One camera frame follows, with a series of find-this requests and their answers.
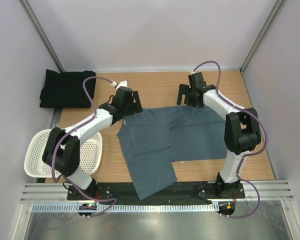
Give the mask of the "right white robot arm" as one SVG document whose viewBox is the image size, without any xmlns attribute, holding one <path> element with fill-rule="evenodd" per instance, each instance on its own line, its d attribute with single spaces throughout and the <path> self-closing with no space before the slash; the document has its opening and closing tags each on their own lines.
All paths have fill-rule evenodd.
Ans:
<svg viewBox="0 0 300 240">
<path fill-rule="evenodd" d="M 217 174 L 215 194 L 230 198 L 239 189 L 242 165 L 248 155 L 261 143 L 258 114 L 254 108 L 243 108 L 225 97 L 217 87 L 208 85 L 201 72 L 188 76 L 189 85 L 180 84 L 177 104 L 209 107 L 225 121 L 224 142 L 227 148 L 223 168 Z"/>
</svg>

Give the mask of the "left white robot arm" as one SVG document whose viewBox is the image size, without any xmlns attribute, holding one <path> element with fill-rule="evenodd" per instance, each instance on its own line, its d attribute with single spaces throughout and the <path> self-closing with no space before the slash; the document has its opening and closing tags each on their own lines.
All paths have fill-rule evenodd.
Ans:
<svg viewBox="0 0 300 240">
<path fill-rule="evenodd" d="M 85 200 L 91 200 L 96 194 L 96 181 L 80 167 L 81 146 L 101 130 L 130 116 L 143 111 L 139 93 L 129 87 L 120 86 L 111 102 L 105 102 L 96 112 L 65 129 L 53 128 L 45 145 L 42 161 L 58 171 L 76 185 L 78 193 Z"/>
</svg>

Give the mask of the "blue-grey t shirt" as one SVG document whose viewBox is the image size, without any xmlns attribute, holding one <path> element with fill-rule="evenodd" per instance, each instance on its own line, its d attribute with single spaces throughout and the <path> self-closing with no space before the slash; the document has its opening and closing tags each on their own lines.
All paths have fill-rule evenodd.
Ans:
<svg viewBox="0 0 300 240">
<path fill-rule="evenodd" d="M 145 108 L 125 116 L 117 137 L 138 198 L 177 181 L 173 162 L 224 159 L 224 132 L 225 121 L 209 107 Z"/>
</svg>

